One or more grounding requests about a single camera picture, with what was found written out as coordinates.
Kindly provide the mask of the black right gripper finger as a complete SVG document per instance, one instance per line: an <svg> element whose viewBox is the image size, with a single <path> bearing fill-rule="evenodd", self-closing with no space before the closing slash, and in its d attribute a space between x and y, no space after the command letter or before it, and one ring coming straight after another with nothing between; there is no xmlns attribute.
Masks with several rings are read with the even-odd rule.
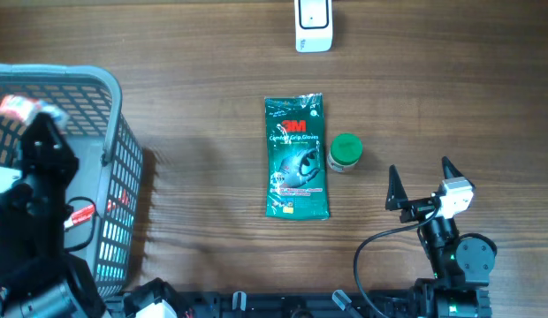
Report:
<svg viewBox="0 0 548 318"><path fill-rule="evenodd" d="M445 179L463 177L463 174L454 166L447 156L442 157L441 163Z"/></svg>
<svg viewBox="0 0 548 318"><path fill-rule="evenodd" d="M401 183L400 175L396 166L393 164L389 167L389 184L388 192L385 201L387 210L398 210L406 208L408 205L408 197L404 186Z"/></svg>

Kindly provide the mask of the red stick sachet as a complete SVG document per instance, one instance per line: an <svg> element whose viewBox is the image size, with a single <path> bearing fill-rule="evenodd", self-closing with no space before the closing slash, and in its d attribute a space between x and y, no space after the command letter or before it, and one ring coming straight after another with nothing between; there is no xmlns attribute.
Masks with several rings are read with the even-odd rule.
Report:
<svg viewBox="0 0 548 318"><path fill-rule="evenodd" d="M73 211L70 216L64 221L65 230L69 230L74 226L78 226L86 221L90 221L96 212L95 203L87 197L74 197L69 200L70 203L74 201L85 201L88 202L88 205L84 208L77 209ZM131 203L131 198L124 193L121 197L118 197L115 201L108 200L106 211L112 212L115 211L118 207L118 204L122 203L125 206L129 206Z"/></svg>

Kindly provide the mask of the green lid jar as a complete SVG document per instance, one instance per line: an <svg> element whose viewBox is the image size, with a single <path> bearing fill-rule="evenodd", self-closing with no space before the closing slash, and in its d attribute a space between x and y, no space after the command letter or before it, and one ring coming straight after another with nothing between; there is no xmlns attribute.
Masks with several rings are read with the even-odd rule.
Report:
<svg viewBox="0 0 548 318"><path fill-rule="evenodd" d="M331 143L327 161L331 169L345 172L354 168L362 157L361 139L351 133L341 133Z"/></svg>

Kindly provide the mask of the green 3M gloves packet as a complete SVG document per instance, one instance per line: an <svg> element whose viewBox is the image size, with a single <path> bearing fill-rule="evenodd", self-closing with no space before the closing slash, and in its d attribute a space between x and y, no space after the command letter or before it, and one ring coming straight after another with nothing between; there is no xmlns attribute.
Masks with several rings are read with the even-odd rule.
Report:
<svg viewBox="0 0 548 318"><path fill-rule="evenodd" d="M265 215L298 221L329 218L323 95L267 97L264 105Z"/></svg>

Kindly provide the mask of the red white small box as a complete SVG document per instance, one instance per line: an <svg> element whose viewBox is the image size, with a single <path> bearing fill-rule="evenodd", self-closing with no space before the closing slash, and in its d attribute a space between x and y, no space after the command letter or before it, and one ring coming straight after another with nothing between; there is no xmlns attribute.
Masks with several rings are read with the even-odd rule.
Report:
<svg viewBox="0 0 548 318"><path fill-rule="evenodd" d="M49 115L58 129L65 129L70 119L65 110L43 100L6 95L0 102L0 116L18 120L24 125L30 125L40 113Z"/></svg>

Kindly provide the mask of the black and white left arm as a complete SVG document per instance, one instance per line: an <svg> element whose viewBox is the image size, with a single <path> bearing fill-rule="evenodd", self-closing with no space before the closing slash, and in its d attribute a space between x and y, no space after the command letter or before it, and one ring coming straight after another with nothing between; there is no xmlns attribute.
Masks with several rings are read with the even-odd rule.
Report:
<svg viewBox="0 0 548 318"><path fill-rule="evenodd" d="M53 119L38 114L19 141L21 177L0 193L2 317L188 317L190 307L155 279L104 302L86 261L65 249L72 208L65 190L79 160Z"/></svg>

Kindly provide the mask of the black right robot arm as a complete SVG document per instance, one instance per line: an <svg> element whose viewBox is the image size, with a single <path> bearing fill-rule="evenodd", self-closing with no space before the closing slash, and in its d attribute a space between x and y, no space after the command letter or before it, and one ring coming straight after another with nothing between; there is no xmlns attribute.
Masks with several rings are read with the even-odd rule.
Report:
<svg viewBox="0 0 548 318"><path fill-rule="evenodd" d="M402 223L415 224L434 274L417 279L392 307L404 317L490 317L486 287L498 249L482 234L460 234L454 217L469 208L476 187L447 157L442 167L437 191L418 200L407 197L396 167L389 168L385 208L398 210Z"/></svg>

